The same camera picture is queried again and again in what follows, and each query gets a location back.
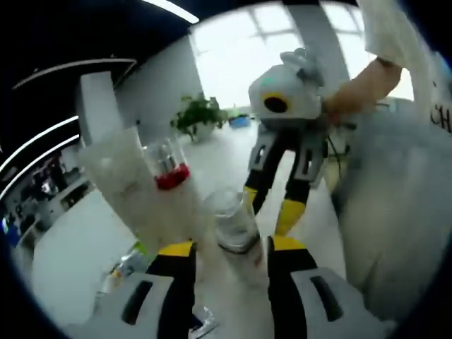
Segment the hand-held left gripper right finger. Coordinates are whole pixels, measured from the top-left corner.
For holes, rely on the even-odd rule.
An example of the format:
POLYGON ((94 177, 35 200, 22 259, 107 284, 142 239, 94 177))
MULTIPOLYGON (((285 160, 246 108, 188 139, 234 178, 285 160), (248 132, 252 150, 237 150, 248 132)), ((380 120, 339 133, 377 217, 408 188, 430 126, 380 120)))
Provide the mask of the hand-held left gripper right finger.
POLYGON ((362 294, 333 270, 317 266, 291 237, 268 238, 268 298, 276 338, 389 338, 393 321, 364 305, 362 294))

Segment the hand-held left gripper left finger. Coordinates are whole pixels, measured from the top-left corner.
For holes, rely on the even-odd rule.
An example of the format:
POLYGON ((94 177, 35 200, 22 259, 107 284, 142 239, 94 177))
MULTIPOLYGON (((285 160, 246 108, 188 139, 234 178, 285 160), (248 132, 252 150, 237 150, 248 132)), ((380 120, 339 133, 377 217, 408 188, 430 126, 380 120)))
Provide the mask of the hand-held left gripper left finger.
POLYGON ((188 338, 194 306, 196 243, 168 245, 144 273, 101 297, 97 311, 70 338, 188 338))

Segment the person's right hand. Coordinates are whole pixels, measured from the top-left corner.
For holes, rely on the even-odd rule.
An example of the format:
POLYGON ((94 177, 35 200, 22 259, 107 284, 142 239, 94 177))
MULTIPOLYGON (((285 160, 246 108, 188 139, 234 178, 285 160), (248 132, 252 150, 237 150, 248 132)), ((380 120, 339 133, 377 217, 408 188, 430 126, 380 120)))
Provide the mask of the person's right hand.
POLYGON ((347 88, 340 88, 332 95, 324 97, 322 105, 329 125, 337 125, 342 116, 353 113, 356 108, 355 99, 347 88))

